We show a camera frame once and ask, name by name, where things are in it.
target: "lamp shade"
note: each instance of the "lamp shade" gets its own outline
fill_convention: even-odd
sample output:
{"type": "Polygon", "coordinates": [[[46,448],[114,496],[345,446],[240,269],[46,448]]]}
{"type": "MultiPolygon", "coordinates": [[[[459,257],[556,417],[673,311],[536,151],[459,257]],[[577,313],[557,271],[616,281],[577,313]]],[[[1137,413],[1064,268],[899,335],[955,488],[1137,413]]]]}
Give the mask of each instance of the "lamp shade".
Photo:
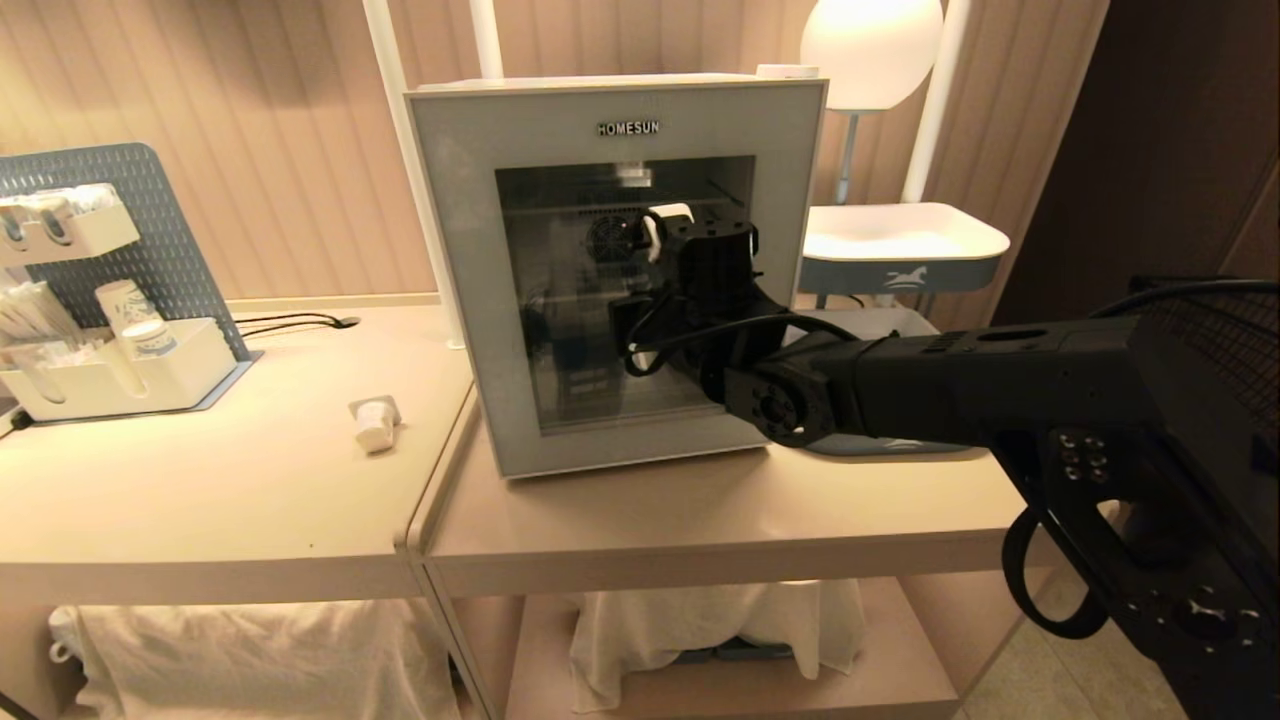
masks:
{"type": "Polygon", "coordinates": [[[800,61],[831,79],[827,108],[887,110],[929,73],[941,38],[938,0],[818,0],[800,61]]]}

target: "white cap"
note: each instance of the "white cap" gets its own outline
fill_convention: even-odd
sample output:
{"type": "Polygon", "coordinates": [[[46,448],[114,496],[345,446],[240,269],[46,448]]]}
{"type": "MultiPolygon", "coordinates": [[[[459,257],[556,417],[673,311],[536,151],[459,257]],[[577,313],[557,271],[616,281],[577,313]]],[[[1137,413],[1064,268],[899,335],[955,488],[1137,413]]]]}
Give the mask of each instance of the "white cap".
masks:
{"type": "Polygon", "coordinates": [[[356,442],[365,452],[381,452],[396,446],[396,425],[401,416],[392,396],[357,400],[347,407],[356,418],[356,442]]]}

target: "white tray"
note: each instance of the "white tray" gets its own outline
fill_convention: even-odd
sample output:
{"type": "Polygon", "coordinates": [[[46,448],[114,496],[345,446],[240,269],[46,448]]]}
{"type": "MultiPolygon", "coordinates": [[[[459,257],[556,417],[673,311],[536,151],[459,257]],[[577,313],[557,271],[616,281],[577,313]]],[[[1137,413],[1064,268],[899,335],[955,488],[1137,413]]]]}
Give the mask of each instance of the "white tray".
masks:
{"type": "Polygon", "coordinates": [[[1009,236],[941,202],[809,209],[800,290],[965,292],[996,275],[1009,236]]]}
{"type": "Polygon", "coordinates": [[[809,208],[804,256],[837,263],[982,260],[1009,236],[942,202],[809,208]]]}
{"type": "Polygon", "coordinates": [[[24,222],[23,240],[0,229],[0,266],[33,265],[96,258],[138,240],[138,228],[124,205],[111,205],[61,220],[65,234],[55,241],[41,222],[24,222]]]}
{"type": "Polygon", "coordinates": [[[178,346],[157,357],[127,360],[113,341],[96,363],[41,370],[40,382],[23,370],[0,370],[0,382],[36,420],[192,407],[232,372],[236,359],[212,318],[172,320],[169,329],[178,346]]]}

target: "white towel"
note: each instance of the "white towel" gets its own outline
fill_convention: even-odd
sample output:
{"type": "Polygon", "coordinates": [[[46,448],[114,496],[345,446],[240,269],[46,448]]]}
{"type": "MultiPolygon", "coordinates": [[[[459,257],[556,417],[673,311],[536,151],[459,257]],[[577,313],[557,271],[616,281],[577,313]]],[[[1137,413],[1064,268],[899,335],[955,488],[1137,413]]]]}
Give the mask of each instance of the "white towel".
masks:
{"type": "Polygon", "coordinates": [[[420,598],[73,611],[102,720],[460,720],[420,598]]]}
{"type": "Polygon", "coordinates": [[[666,667],[681,651],[735,635],[791,646],[810,680],[819,664],[847,675],[865,625],[856,580],[611,591],[572,600],[581,610],[570,651],[575,712],[616,708],[625,674],[666,667]]]}

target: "wooden table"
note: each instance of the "wooden table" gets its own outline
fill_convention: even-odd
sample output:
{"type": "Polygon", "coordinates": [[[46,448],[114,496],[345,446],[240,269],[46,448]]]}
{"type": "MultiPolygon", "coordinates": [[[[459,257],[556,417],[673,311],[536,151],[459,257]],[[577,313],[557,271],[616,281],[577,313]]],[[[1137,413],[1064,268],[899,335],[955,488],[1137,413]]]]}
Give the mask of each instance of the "wooden table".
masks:
{"type": "Polygon", "coordinates": [[[0,605],[407,597],[404,534],[471,388],[439,306],[344,307],[349,329],[266,350],[202,413],[31,428],[0,441],[0,605]],[[347,402],[392,395],[366,456],[347,402]]]}
{"type": "MultiPolygon", "coordinates": [[[[873,578],[851,676],[673,666],[630,676],[623,706],[593,715],[605,719],[950,719],[1020,618],[995,569],[1024,502],[986,451],[828,459],[771,446],[508,482],[471,420],[445,457],[410,553],[494,719],[572,716],[572,611],[557,593],[873,578]]],[[[1055,562],[1043,543],[1032,557],[1055,562]]],[[[1048,571],[1032,575],[1038,587],[1048,571]]]]}

